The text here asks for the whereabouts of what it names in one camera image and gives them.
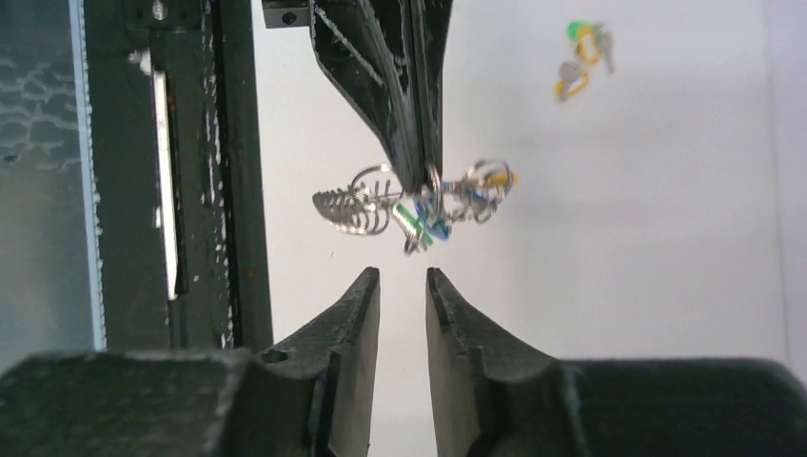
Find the blue key tag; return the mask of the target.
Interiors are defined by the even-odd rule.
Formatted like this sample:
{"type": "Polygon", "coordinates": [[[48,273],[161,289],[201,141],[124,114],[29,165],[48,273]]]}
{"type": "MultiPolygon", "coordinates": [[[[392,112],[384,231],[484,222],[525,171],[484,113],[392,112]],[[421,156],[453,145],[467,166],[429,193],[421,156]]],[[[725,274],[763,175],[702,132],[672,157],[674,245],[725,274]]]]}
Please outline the blue key tag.
{"type": "Polygon", "coordinates": [[[442,241],[449,239],[455,223],[469,220],[479,223],[483,212],[489,209],[489,200],[481,189],[466,182],[443,182],[440,198],[426,192],[415,197],[413,203],[425,232],[442,241]]]}

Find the metal chain keyring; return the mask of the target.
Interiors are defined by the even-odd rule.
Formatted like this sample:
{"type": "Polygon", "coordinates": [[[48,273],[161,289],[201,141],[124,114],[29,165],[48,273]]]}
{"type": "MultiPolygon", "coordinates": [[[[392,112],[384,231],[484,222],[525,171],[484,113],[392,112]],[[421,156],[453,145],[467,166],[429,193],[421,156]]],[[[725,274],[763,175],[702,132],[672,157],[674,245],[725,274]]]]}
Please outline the metal chain keyring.
{"type": "Polygon", "coordinates": [[[427,173],[429,182],[422,189],[406,192],[402,190],[400,180],[392,167],[381,164],[360,170],[344,188],[314,193],[312,203],[320,216],[342,233],[370,237],[380,235],[396,226],[402,232],[405,243],[404,232],[393,217],[396,205],[403,204],[417,218],[413,203],[415,197],[428,192],[440,198],[443,182],[466,182],[480,188],[482,194],[489,200],[489,209],[483,212],[479,223],[474,220],[466,221],[481,225],[493,217],[512,188],[516,186],[486,187],[483,184],[484,177],[497,172],[515,173],[505,161],[482,159],[469,167],[458,180],[442,180],[439,173],[432,169],[427,173]]]}

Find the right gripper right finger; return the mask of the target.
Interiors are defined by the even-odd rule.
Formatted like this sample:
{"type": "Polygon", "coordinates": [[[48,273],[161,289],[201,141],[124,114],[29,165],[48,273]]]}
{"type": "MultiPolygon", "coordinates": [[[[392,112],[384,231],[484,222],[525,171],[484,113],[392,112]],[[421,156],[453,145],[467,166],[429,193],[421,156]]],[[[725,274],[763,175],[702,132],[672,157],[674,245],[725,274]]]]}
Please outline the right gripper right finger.
{"type": "Polygon", "coordinates": [[[802,456],[806,390],[758,358],[561,360],[426,274],[442,456],[802,456]]]}

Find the yellow key tag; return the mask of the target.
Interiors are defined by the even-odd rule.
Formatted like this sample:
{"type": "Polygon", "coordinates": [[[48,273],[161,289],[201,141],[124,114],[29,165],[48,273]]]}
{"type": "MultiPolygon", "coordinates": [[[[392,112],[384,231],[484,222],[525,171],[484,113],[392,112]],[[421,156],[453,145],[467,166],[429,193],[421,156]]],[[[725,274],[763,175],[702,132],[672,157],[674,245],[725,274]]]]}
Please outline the yellow key tag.
{"type": "Polygon", "coordinates": [[[515,173],[497,172],[486,175],[483,184],[486,187],[508,187],[519,183],[519,176],[515,173]]]}

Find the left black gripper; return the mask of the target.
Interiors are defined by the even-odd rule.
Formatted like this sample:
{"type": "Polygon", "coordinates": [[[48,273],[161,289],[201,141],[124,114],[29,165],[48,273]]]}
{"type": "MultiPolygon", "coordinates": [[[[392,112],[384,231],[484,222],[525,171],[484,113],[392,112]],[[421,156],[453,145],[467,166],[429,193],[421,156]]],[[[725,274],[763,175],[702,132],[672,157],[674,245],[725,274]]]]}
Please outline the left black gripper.
{"type": "Polygon", "coordinates": [[[379,139],[403,190],[443,170],[451,0],[262,0],[266,28],[308,27],[316,60],[379,139]]]}

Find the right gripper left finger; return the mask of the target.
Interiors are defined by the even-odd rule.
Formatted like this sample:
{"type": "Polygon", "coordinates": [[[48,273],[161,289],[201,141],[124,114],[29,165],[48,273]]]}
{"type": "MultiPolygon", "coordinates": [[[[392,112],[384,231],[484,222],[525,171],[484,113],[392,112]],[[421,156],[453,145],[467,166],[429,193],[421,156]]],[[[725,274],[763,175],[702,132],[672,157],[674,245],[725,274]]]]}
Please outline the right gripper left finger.
{"type": "Polygon", "coordinates": [[[244,349],[50,352],[1,378],[5,456],[365,456],[380,273],[283,341],[244,349]]]}

